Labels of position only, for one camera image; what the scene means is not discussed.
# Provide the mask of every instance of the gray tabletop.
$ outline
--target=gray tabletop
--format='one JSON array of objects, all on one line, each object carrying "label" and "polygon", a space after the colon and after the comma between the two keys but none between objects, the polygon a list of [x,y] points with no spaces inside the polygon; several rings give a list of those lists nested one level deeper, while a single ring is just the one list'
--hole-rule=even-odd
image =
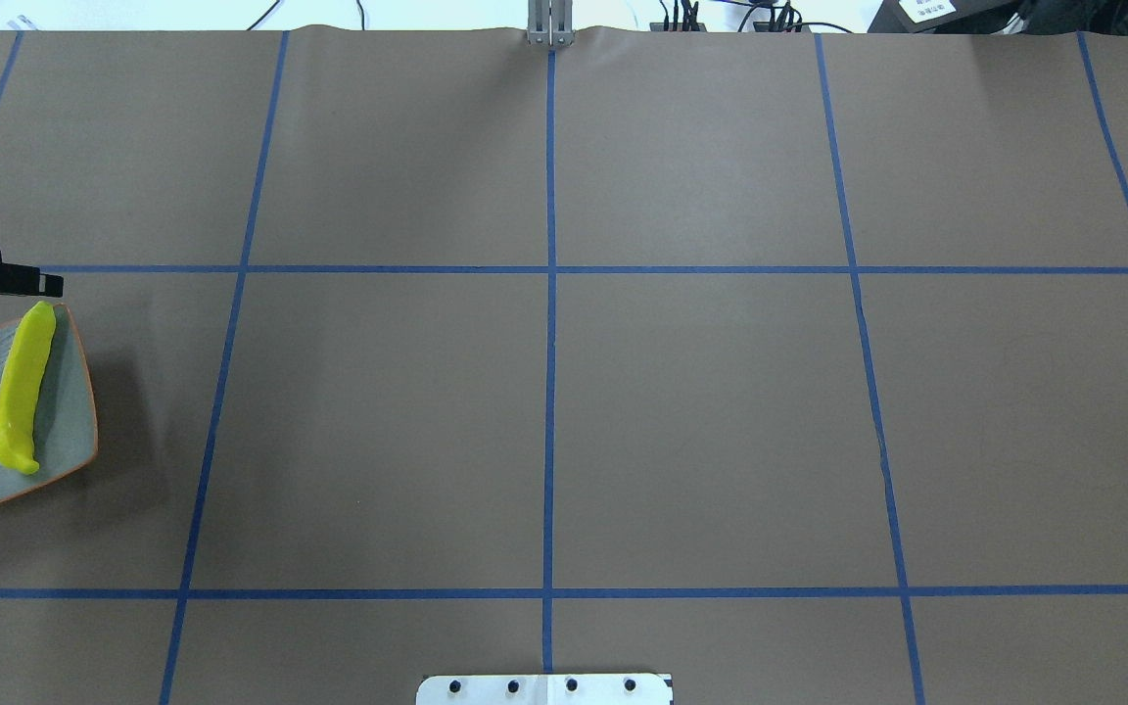
[{"label": "gray tabletop", "polygon": [[1128,702],[1128,39],[0,34],[0,702]]}]

